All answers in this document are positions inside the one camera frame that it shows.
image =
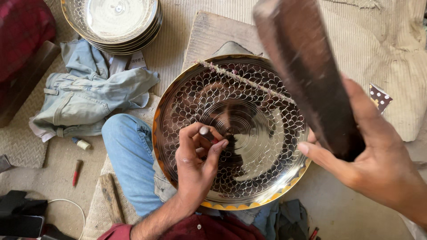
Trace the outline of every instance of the white cable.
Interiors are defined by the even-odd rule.
[[[83,229],[82,229],[82,234],[80,234],[80,237],[78,239],[78,240],[80,240],[82,238],[82,236],[83,236],[83,231],[85,230],[85,225],[86,225],[86,218],[85,218],[85,213],[83,212],[83,209],[77,203],[75,203],[75,202],[73,202],[71,200],[68,200],[68,199],[55,199],[55,200],[48,201],[47,203],[49,204],[49,203],[55,202],[55,201],[67,201],[67,202],[71,202],[72,204],[76,205],[80,209],[80,211],[82,211],[82,215],[83,215]]]

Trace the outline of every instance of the stack of brass plates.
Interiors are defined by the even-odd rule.
[[[99,50],[127,55],[157,36],[163,11],[159,0],[61,0],[68,23]]]

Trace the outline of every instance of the hairy arm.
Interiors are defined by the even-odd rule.
[[[167,229],[190,216],[193,212],[174,195],[159,209],[135,225],[131,230],[131,240],[157,239]]]

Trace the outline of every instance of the small bottle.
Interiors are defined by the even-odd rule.
[[[80,148],[82,148],[84,150],[88,150],[91,147],[91,145],[88,142],[86,142],[85,140],[78,139],[76,137],[72,137],[72,140],[75,144],[77,144],[77,146],[79,146]]]

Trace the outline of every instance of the polka dot paper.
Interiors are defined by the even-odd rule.
[[[381,114],[391,101],[393,101],[393,99],[386,94],[382,88],[373,83],[369,84],[369,93],[371,94],[371,101],[377,106]]]

